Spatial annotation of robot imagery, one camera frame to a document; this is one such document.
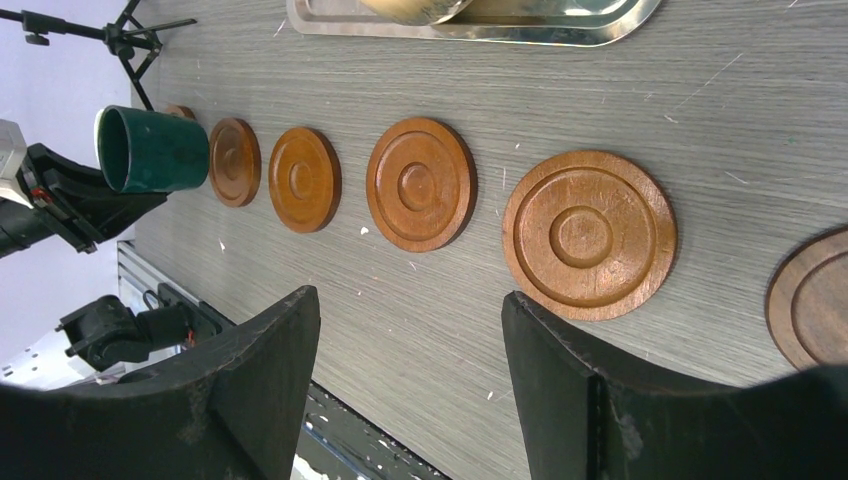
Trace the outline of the dark wooden coaster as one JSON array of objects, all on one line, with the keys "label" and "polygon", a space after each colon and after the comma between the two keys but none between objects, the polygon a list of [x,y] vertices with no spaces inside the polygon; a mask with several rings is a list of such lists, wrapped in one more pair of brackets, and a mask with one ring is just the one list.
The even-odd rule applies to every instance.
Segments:
[{"label": "dark wooden coaster", "polygon": [[847,228],[801,245],[776,269],[764,316],[777,349],[796,369],[847,362]]}]

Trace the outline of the beige mug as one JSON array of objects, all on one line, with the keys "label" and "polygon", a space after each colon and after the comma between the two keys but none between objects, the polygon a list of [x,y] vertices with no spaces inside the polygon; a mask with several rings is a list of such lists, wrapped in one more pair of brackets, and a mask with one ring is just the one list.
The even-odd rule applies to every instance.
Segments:
[{"label": "beige mug", "polygon": [[361,3],[393,23],[426,26],[452,19],[473,0],[362,0]]}]

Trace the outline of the white blue mug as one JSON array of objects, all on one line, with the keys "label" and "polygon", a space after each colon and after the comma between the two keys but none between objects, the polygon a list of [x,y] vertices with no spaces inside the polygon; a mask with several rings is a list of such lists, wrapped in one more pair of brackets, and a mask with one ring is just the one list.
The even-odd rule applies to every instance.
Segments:
[{"label": "white blue mug", "polygon": [[94,152],[95,158],[97,161],[98,168],[102,168],[101,154],[100,154],[100,124],[102,116],[105,112],[105,107],[98,110],[95,115],[95,119],[93,122],[93,142],[94,142]]}]

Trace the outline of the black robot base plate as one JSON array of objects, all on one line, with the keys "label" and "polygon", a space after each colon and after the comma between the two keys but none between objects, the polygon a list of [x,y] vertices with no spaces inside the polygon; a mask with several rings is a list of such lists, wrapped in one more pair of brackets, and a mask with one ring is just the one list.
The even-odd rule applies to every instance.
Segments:
[{"label": "black robot base plate", "polygon": [[305,416],[291,477],[404,480],[449,478],[316,382],[310,384],[307,393]]}]

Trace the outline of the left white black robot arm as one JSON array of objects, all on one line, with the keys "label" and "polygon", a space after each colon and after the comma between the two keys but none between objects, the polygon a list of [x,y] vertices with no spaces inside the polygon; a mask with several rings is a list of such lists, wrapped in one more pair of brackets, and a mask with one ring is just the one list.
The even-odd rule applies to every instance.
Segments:
[{"label": "left white black robot arm", "polygon": [[[99,170],[40,143],[12,153],[11,159],[11,185],[23,200],[1,201],[2,256],[51,236],[93,253],[167,200],[160,192],[119,194]],[[106,295],[62,317],[57,329],[69,339],[66,355],[103,372],[119,362],[143,362],[157,350],[193,346],[230,326],[207,303],[193,303],[165,284],[146,291],[143,300],[157,303],[135,314],[117,296]]]}]

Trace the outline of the orange brown coaster front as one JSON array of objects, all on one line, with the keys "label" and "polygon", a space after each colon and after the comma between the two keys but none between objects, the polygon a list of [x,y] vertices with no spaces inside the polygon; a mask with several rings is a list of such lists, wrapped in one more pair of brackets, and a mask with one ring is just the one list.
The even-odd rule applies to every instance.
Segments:
[{"label": "orange brown coaster front", "polygon": [[580,150],[529,170],[502,220],[518,288],[555,315],[601,322],[642,306],[676,260],[678,228],[661,185],[618,155]]}]

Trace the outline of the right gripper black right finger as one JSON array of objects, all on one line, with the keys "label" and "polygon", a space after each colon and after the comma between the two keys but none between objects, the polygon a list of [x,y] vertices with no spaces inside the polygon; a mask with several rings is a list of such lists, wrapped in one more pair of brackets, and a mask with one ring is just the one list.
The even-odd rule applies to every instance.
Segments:
[{"label": "right gripper black right finger", "polygon": [[691,377],[562,320],[521,292],[502,305],[535,479],[843,479],[847,369],[747,388]]}]

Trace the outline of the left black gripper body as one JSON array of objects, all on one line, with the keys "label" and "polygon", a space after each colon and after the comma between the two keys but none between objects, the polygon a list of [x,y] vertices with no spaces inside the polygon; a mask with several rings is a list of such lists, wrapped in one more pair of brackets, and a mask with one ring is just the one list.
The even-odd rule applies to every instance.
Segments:
[{"label": "left black gripper body", "polygon": [[33,210],[16,202],[1,199],[2,258],[26,250],[53,235]]}]

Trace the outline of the dark green mug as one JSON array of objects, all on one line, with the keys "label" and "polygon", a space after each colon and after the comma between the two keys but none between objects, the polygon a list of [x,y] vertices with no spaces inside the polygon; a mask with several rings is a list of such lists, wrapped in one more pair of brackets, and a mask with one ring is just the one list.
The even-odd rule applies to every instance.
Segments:
[{"label": "dark green mug", "polygon": [[196,121],[110,105],[100,124],[100,168],[121,194],[171,193],[204,184],[209,143]]}]

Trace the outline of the metal tray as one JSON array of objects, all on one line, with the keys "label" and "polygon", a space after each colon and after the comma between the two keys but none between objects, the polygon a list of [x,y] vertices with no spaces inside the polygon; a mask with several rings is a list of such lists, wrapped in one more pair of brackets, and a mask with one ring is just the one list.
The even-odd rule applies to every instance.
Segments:
[{"label": "metal tray", "polygon": [[660,0],[472,1],[442,23],[402,25],[359,1],[286,2],[292,26],[305,35],[456,40],[592,48],[641,27]]}]

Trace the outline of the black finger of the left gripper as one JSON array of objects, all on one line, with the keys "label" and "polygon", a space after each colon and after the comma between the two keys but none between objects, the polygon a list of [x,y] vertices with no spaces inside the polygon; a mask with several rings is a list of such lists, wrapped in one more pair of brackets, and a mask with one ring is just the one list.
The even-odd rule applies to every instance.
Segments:
[{"label": "black finger of the left gripper", "polygon": [[41,143],[27,149],[25,193],[33,205],[26,244],[58,236],[78,253],[95,252],[168,198],[162,192],[118,193],[100,170]]}]

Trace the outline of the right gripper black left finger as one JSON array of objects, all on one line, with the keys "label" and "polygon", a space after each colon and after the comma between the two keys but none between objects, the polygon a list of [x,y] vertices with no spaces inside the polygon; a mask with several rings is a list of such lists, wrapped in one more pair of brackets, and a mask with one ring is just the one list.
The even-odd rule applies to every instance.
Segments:
[{"label": "right gripper black left finger", "polygon": [[1,389],[5,479],[286,479],[321,328],[302,286],[107,385]]}]

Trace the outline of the orange brown coaster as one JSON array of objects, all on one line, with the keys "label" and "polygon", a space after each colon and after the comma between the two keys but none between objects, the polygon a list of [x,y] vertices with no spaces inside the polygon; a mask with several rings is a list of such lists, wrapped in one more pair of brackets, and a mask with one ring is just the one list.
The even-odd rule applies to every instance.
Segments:
[{"label": "orange brown coaster", "polygon": [[618,155],[580,150],[529,170],[502,220],[518,288],[555,315],[601,322],[642,306],[676,260],[678,228],[661,185]]},{"label": "orange brown coaster", "polygon": [[169,104],[165,107],[163,112],[192,121],[196,120],[194,112],[189,107],[183,105]]}]

